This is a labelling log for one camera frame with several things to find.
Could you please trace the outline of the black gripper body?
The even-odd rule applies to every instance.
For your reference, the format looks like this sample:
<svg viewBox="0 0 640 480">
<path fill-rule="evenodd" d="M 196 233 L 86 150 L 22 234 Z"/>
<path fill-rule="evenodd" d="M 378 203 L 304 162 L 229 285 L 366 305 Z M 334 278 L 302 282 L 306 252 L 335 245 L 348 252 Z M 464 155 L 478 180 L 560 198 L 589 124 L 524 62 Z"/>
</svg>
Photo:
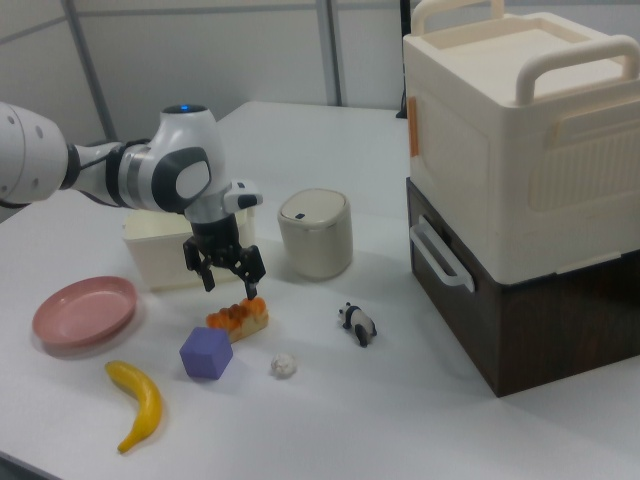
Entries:
<svg viewBox="0 0 640 480">
<path fill-rule="evenodd" d="M 192 223 L 188 239 L 188 267 L 199 268 L 207 259 L 218 268 L 232 268 L 239 261 L 239 231 L 234 214 L 206 224 Z"/>
</svg>

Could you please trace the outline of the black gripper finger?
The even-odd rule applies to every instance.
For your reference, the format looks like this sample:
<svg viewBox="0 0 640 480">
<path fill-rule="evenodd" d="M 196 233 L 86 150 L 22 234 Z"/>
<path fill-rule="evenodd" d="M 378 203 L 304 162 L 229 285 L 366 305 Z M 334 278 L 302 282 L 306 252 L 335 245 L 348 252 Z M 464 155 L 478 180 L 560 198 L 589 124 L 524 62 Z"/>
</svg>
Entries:
<svg viewBox="0 0 640 480">
<path fill-rule="evenodd" d="M 255 299 L 258 295 L 258 284 L 266 274 L 259 248 L 256 245 L 240 247 L 234 253 L 231 271 L 244 283 L 246 298 Z"/>
<path fill-rule="evenodd" d="M 214 276 L 210 269 L 211 262 L 201 255 L 194 238 L 189 238 L 183 243 L 183 253 L 186 268 L 199 276 L 206 292 L 211 292 L 215 287 Z"/>
</svg>

